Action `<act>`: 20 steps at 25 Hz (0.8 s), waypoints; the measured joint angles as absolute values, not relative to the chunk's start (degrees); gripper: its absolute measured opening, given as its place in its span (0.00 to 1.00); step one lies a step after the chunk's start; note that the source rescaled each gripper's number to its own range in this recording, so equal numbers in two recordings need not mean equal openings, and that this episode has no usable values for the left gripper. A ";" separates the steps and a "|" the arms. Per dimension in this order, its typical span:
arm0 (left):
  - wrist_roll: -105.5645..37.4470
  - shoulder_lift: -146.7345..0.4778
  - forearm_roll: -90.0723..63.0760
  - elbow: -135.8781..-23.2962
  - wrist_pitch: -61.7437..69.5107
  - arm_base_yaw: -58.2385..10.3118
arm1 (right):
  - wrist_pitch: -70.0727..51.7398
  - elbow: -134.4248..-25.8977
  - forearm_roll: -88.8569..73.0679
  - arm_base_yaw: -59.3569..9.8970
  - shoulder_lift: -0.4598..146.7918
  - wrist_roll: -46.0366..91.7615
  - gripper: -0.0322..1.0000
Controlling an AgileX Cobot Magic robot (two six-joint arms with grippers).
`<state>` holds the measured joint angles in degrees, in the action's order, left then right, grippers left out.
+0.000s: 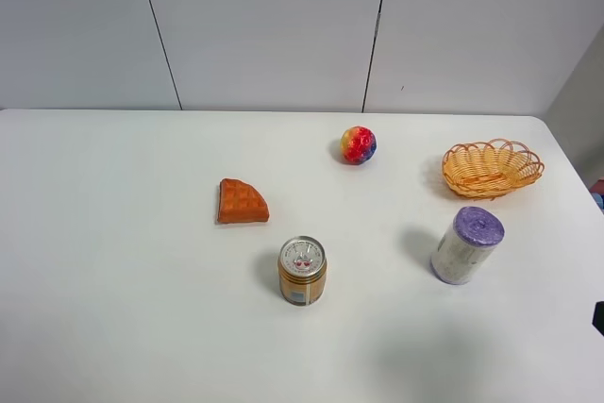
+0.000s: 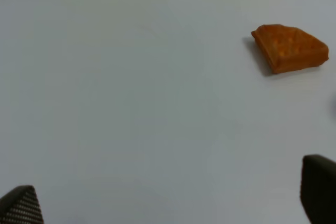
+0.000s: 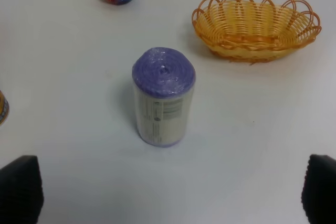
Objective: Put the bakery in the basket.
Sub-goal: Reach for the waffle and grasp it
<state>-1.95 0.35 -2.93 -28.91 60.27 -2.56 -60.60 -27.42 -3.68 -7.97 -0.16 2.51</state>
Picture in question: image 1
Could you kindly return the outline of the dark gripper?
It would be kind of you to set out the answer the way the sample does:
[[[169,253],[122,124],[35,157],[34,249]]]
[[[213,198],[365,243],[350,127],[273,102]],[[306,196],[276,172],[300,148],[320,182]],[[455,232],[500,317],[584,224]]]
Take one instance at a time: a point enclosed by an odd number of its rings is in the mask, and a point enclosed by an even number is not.
[[[598,301],[595,305],[593,326],[598,332],[604,332],[604,301]]]

